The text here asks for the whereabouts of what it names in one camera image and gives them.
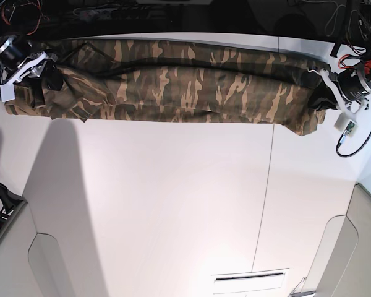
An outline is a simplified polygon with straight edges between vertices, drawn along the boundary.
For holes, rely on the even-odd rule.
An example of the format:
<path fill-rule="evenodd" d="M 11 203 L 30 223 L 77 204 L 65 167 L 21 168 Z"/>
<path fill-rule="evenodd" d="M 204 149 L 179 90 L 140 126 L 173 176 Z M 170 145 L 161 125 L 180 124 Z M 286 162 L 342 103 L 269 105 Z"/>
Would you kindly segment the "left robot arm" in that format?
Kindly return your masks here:
<path fill-rule="evenodd" d="M 330 57 L 337 59 L 339 73 L 328 71 L 326 82 L 313 92 L 308 107 L 342 110 L 368 105 L 371 94 L 371 1 L 346 1 L 345 12 Z"/>

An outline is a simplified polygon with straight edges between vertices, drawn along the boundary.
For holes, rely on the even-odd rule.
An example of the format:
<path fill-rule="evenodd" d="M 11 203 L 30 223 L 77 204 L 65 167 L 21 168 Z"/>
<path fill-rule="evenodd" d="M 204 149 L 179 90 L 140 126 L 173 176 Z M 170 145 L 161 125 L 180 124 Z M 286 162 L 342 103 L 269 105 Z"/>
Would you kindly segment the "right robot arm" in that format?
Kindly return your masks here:
<path fill-rule="evenodd" d="M 64 79 L 56 67 L 58 56 L 48 50 L 38 49 L 27 37 L 40 26 L 41 1 L 12 1 L 14 11 L 21 5 L 33 5 L 39 16 L 35 28 L 27 34 L 15 31 L 6 15 L 6 1 L 0 1 L 0 103 L 15 100 L 15 89 L 25 87 L 31 92 L 32 106 L 45 104 L 43 89 L 60 91 Z"/>

